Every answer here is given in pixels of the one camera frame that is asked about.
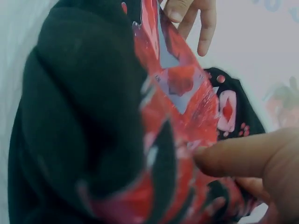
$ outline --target fingernail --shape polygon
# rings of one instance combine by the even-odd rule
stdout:
[[[195,157],[195,159],[198,157],[198,156],[201,156],[204,151],[205,151],[206,147],[197,147],[194,149],[193,151],[193,156]]]
[[[180,13],[177,13],[173,10],[169,10],[168,17],[173,20],[173,22],[181,22],[183,20],[183,17],[180,15]]]
[[[205,149],[206,149],[206,147],[198,147],[197,151],[196,151],[196,154],[197,155],[203,154],[203,152],[205,151]]]

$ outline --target black fabric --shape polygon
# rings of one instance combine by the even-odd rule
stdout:
[[[236,94],[236,117],[234,131],[226,132],[218,129],[218,140],[265,133],[265,129],[254,112],[240,81],[232,78],[228,73],[218,68],[209,68],[205,69],[205,71],[211,75],[210,82],[212,86],[216,88],[215,92],[219,98],[227,90],[233,91]]]
[[[68,219],[60,213],[99,223],[76,180],[104,198],[136,177],[146,76],[118,0],[61,0],[52,8],[24,69],[9,155],[11,224],[44,223],[57,210],[47,223]]]

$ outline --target cloth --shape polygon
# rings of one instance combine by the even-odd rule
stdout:
[[[208,77],[156,1],[60,0],[24,69],[10,223],[204,224],[249,214],[253,197],[192,161],[193,149],[217,140]]]
[[[238,79],[218,69],[205,69],[219,98],[218,140],[265,133]]]

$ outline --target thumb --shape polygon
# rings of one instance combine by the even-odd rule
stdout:
[[[165,12],[172,22],[181,22],[193,0],[168,0]]]
[[[263,178],[274,155],[298,138],[298,129],[281,129],[268,134],[220,141],[199,149],[194,160],[207,175]]]

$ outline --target human hand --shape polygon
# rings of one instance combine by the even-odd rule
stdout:
[[[299,129],[221,141],[199,149],[194,160],[207,175],[238,177],[241,186],[267,203],[259,223],[299,223]]]
[[[200,10],[201,31],[197,52],[207,54],[216,28],[216,0],[167,0],[164,11],[186,39]]]

